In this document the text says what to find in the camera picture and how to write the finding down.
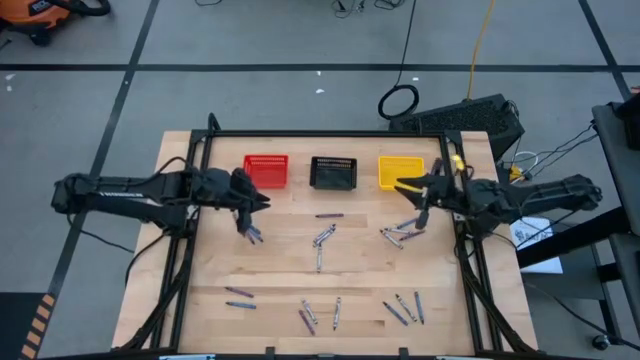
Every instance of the black wire bundle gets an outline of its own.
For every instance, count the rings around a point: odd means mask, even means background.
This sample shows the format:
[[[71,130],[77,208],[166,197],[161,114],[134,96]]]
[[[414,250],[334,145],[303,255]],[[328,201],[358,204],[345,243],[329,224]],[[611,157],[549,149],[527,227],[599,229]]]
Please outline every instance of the black wire bundle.
[[[196,5],[198,5],[200,7],[218,5],[218,4],[220,4],[222,2],[222,0],[214,0],[214,1],[210,2],[210,3],[203,3],[203,2],[200,2],[198,0],[193,0],[193,1],[196,3]]]
[[[405,0],[376,0],[373,3],[373,6],[382,10],[393,10],[395,8],[399,8],[404,4]]]
[[[578,146],[582,145],[582,144],[586,144],[588,142],[590,142],[591,140],[595,139],[596,137],[598,137],[598,135],[591,135],[588,138],[585,138],[583,140],[578,141],[577,143],[571,145],[569,148],[563,149],[565,146],[568,146],[569,144],[571,144],[573,141],[579,139],[582,135],[584,135],[585,133],[587,133],[588,131],[590,131],[591,129],[593,129],[594,124],[590,124],[585,130],[581,131],[580,133],[578,133],[578,135],[574,136],[573,138],[571,138],[570,140],[566,141],[565,143],[561,144],[560,146],[556,147],[554,150],[551,151],[541,151],[537,153],[537,156],[542,155],[542,154],[547,154],[547,156],[545,156],[542,160],[540,160],[540,162],[538,162],[538,164],[532,166],[530,169],[528,169],[526,172],[530,173],[533,169],[535,169],[536,167],[542,165],[545,161],[547,161],[551,156],[555,155],[555,154],[561,154],[560,156],[558,156],[557,158],[553,159],[549,164],[546,164],[545,166],[543,166],[540,170],[538,170],[535,174],[533,174],[533,177],[536,177],[537,175],[539,175],[544,169],[548,168],[549,166],[553,165],[556,161],[560,160],[561,158],[563,158],[564,156],[566,156],[567,154],[569,154],[571,151],[573,151],[575,148],[577,148]],[[520,160],[515,160],[512,159],[512,161],[504,161],[503,164],[515,164],[515,163],[519,163],[522,161],[527,161],[527,160],[531,160],[531,159],[535,159],[536,156],[529,156]]]

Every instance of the wooden tabletop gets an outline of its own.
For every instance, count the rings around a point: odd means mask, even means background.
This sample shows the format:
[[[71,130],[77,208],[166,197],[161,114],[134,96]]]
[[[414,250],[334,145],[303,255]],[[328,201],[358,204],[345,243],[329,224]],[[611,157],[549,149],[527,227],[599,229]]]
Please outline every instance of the wooden tabletop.
[[[165,133],[157,166],[185,156],[188,139],[188,132]],[[486,133],[463,133],[463,142],[474,176],[495,179]],[[180,352],[264,353],[266,347],[275,346],[277,354],[397,355],[400,347],[407,347],[411,355],[473,354],[460,268],[452,252],[451,215],[431,210],[426,233],[406,241],[404,250],[378,231],[416,216],[401,195],[378,188],[378,156],[419,156],[429,168],[440,157],[437,140],[222,137],[213,141],[209,166],[231,171],[242,166],[245,154],[288,154],[289,183],[285,189],[261,190],[272,205],[253,217],[264,243],[252,245],[237,234],[229,211],[201,210]],[[351,192],[311,188],[312,156],[356,158],[357,188]],[[180,169],[173,165],[167,171]],[[345,217],[315,218],[319,213]],[[323,271],[318,274],[312,240],[332,223],[337,230],[323,246]],[[507,226],[497,232],[509,237]],[[154,225],[142,225],[137,250],[159,233]],[[134,265],[114,346],[126,342],[155,306],[168,244],[160,242]],[[488,238],[485,252],[496,305],[522,338],[537,347],[513,247]],[[225,286],[255,298],[235,295]],[[410,321],[395,299],[399,294],[416,312],[414,291],[422,298],[424,325]],[[338,296],[342,309],[333,331]],[[318,318],[316,336],[298,314],[303,298]],[[226,301],[251,302],[257,309],[230,307]],[[409,326],[402,325],[382,301],[407,318]],[[486,325],[484,312],[479,312]],[[172,317],[173,309],[167,319]],[[167,344],[171,322],[165,324]],[[489,347],[488,331],[483,333]]]

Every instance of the black metal frame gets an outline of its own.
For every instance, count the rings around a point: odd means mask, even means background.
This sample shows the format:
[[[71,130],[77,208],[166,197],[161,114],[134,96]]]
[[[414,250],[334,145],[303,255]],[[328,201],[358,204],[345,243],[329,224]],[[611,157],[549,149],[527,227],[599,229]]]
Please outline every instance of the black metal frame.
[[[452,175],[451,168],[451,160],[449,156],[449,149],[447,144],[449,141],[453,142],[455,145],[455,151],[458,155],[464,159],[464,151],[461,143],[460,132],[451,132],[451,131],[430,131],[430,132],[419,132],[417,134],[411,133],[393,133],[387,131],[298,131],[298,130],[221,130],[218,125],[215,117],[213,115],[209,116],[209,128],[206,130],[192,130],[191,137],[189,140],[189,148],[187,151],[187,162],[190,165],[195,164],[195,156],[196,151],[200,143],[203,143],[203,153],[202,159],[200,162],[200,168],[204,169],[209,166],[210,154],[213,144],[213,139],[215,137],[380,137],[380,138],[435,138],[440,142],[440,150],[441,156],[444,164],[444,172],[445,175]],[[466,181],[468,181],[468,176],[466,173],[461,174],[461,181],[463,185]],[[191,273],[191,265],[193,262],[193,255],[195,249],[195,241],[197,236],[197,229],[199,223],[199,216],[195,217],[192,220],[187,220],[185,222],[185,231],[186,234],[183,237],[172,237],[171,243],[169,246],[169,251],[167,254],[167,261],[165,263],[164,276],[162,280],[162,286],[160,290],[160,300],[156,308],[153,310],[152,314],[149,316],[149,319],[145,322],[145,324],[151,324],[152,326],[147,329],[147,331],[140,333],[136,333],[134,339],[129,341],[123,348],[116,349],[115,351],[109,354],[90,354],[90,355],[80,355],[77,357],[68,357],[69,359],[107,359],[107,358],[135,358],[135,359],[156,359],[157,354],[159,352],[163,354],[177,354],[178,346],[180,342],[180,335],[182,330],[182,323],[184,319],[184,311],[186,306],[186,297],[189,288],[189,277]],[[467,258],[467,250],[466,250],[466,241],[464,238],[465,231],[461,227],[454,226],[454,233],[456,237],[456,247],[458,254],[462,255],[464,258]],[[182,264],[180,266],[180,270],[176,274],[176,276],[172,276],[175,272],[175,266],[177,262],[178,256],[178,247],[180,241],[184,239],[186,241],[186,247],[184,251],[184,256],[182,260]],[[482,339],[482,330],[480,328],[480,321],[478,318],[478,309],[476,307],[476,296],[481,301],[483,300],[477,292],[474,292],[473,286],[463,281],[463,288],[466,299],[467,313],[469,319],[469,326],[471,331],[471,338],[474,348],[475,356],[477,357],[485,357],[492,359],[567,359],[567,357],[555,357],[549,356],[544,353],[523,353],[520,350],[519,352],[505,352],[503,351],[502,341],[501,341],[501,332],[497,326],[496,321],[502,322],[503,324],[506,322],[501,314],[499,314],[499,310],[495,308],[495,306],[491,306],[487,308],[487,301],[492,305],[492,294],[491,294],[491,285],[489,280],[489,271],[487,269],[486,259],[484,250],[482,248],[482,243],[474,243],[475,247],[475,256],[476,256],[476,269],[479,275],[478,281],[474,282],[472,285],[476,287],[476,291],[478,290],[478,285],[481,287],[481,290],[485,292],[484,298],[484,307],[485,311],[487,311],[487,319],[488,325],[490,329],[490,337],[491,337],[491,345],[492,349],[485,349]],[[460,263],[460,271],[464,276],[465,273],[471,271],[472,268],[468,259],[466,261],[459,261]],[[160,342],[162,338],[162,331],[164,330],[164,317],[166,309],[169,304],[173,300],[173,297],[177,296],[176,308],[175,308],[175,316],[173,319],[173,324],[171,327],[171,335],[169,346],[160,348]],[[499,315],[496,319],[492,319],[492,314],[495,313]],[[153,331],[151,335],[150,349],[142,350],[141,347],[146,341],[149,334]],[[364,359],[375,359],[375,360],[396,360],[398,357],[401,360],[411,359],[419,359],[419,360],[427,360],[427,359],[436,359],[434,356],[410,356],[408,349],[400,348],[399,355],[389,355],[389,356],[367,356],[367,355],[358,355],[358,356],[343,356],[343,355],[331,355],[332,360],[334,359],[345,359],[345,360],[364,360]],[[267,359],[267,360],[275,360],[278,359],[305,359],[308,360],[312,356],[317,356],[318,358],[323,357],[322,355],[275,355],[275,348],[268,347],[265,349],[264,355],[256,355],[256,354],[216,354],[216,358],[229,358],[229,359]]]

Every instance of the orange vacuum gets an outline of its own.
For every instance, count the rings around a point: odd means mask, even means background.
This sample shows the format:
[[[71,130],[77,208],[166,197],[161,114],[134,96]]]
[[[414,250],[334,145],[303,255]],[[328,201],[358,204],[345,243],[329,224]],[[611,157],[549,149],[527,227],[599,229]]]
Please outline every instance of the orange vacuum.
[[[104,16],[111,12],[109,0],[98,0],[89,7],[82,0],[0,0],[0,18],[9,23],[7,30],[29,36],[38,46],[51,42],[51,30],[62,25],[71,14]]]

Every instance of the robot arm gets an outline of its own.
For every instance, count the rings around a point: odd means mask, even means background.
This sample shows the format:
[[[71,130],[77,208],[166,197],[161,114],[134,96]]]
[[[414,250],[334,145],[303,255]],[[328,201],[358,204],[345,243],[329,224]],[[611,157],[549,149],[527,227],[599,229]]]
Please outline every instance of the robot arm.
[[[415,189],[396,187],[420,210],[416,223],[419,229],[426,226],[432,206],[462,215],[490,232],[500,223],[510,224],[523,216],[553,209],[593,210],[602,200],[600,188],[582,175],[521,187],[488,179],[469,180],[464,191],[456,188],[453,177],[448,176],[427,174],[398,182]]]
[[[183,226],[185,206],[225,208],[238,211],[236,226],[244,234],[251,225],[251,213],[268,208],[268,201],[242,169],[229,174],[215,168],[190,168],[148,178],[71,174],[55,183],[51,206],[62,214],[93,210],[131,217],[169,232]]]
[[[426,226],[429,208],[435,206],[463,216],[468,225],[467,235],[475,242],[482,241],[500,223],[512,223],[526,215],[558,208],[593,210],[602,200],[600,188],[581,175],[526,187],[502,185],[487,179],[468,180],[462,191],[456,188],[452,176],[435,174],[437,171],[419,178],[398,179],[399,183],[408,187],[396,186],[396,190],[420,211],[416,228]],[[456,254],[462,251],[466,251],[464,240],[456,243]],[[509,346],[516,352],[536,353],[520,338],[493,303],[475,275],[469,257],[456,256],[460,260],[463,281],[480,300]]]

